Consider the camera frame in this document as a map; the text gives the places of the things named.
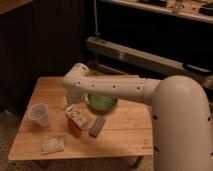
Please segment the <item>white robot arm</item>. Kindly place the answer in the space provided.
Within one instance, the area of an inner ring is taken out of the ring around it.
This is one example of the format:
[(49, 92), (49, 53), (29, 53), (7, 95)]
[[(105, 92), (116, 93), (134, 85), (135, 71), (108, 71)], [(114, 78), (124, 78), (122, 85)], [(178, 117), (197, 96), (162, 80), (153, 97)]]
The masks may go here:
[(92, 76), (86, 65), (77, 63), (62, 78), (62, 85), (73, 103), (86, 94), (99, 94), (149, 105), (155, 171), (213, 171), (209, 101), (194, 79)]

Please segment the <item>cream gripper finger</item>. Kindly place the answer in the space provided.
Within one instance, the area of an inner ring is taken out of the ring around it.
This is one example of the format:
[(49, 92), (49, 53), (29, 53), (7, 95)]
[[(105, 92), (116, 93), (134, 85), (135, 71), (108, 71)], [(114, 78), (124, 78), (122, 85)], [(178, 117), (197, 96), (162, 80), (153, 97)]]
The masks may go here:
[(64, 97), (61, 101), (61, 105), (60, 105), (60, 109), (62, 111), (64, 111), (66, 108), (68, 107), (68, 102), (67, 102), (67, 98)]

